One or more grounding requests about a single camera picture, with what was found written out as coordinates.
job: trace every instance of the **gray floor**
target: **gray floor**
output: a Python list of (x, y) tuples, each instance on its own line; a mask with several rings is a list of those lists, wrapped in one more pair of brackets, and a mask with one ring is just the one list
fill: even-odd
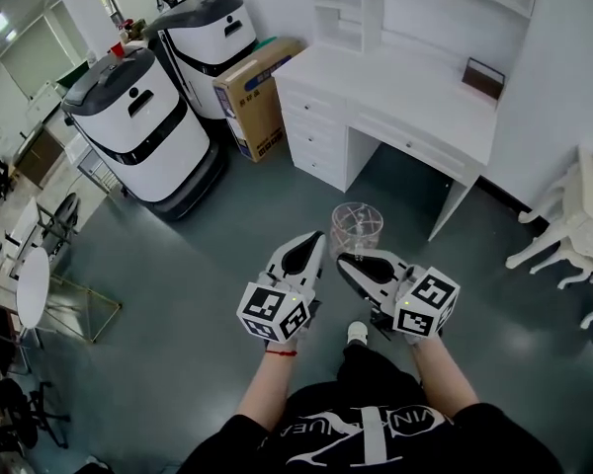
[[(546, 443), (567, 472), (589, 472), (593, 345), (578, 323), (593, 307), (593, 285), (557, 290), (570, 273), (564, 265), (537, 276), (506, 270), (531, 229), (477, 188), (428, 244), (446, 192), (439, 173), (382, 146), (346, 195), (294, 168), (283, 149), (260, 164), (232, 154), (211, 194), (172, 225), (131, 200), (106, 199), (75, 242), (67, 275), (125, 307), (93, 347), (42, 336), (35, 372), (55, 383), (72, 424), (68, 451), (47, 440), (32, 451), (39, 472), (71, 472), (93, 453), (120, 474), (155, 473), (217, 431), (262, 353), (235, 317), (247, 281), (283, 242), (327, 230), (334, 206), (348, 200), (382, 213), (381, 248), (461, 284), (444, 340), (479, 396)], [(326, 264), (294, 389), (332, 378), (347, 325), (369, 316)], [(413, 371), (403, 341), (376, 332), (370, 341)]]

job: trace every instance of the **red string bracelet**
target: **red string bracelet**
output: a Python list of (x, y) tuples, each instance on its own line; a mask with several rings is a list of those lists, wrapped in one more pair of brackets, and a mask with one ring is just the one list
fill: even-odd
[(273, 352), (271, 350), (266, 350), (266, 353), (272, 353), (273, 355), (279, 356), (297, 356), (297, 352)]

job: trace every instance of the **clear plastic container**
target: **clear plastic container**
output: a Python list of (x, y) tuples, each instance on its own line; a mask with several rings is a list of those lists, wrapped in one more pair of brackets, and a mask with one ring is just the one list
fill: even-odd
[(336, 261), (341, 253), (360, 255), (378, 246), (384, 225), (381, 214), (366, 203), (341, 203), (332, 212), (329, 254)]

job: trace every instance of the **red object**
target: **red object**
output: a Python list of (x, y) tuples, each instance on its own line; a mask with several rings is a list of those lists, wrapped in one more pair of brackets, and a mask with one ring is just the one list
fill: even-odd
[(110, 51), (115, 54), (117, 58), (123, 58), (126, 52), (123, 50), (123, 44), (118, 42), (110, 48)]
[(270, 350), (266, 350), (266, 353), (272, 353), (273, 355), (279, 356), (297, 356), (297, 352), (273, 352)]

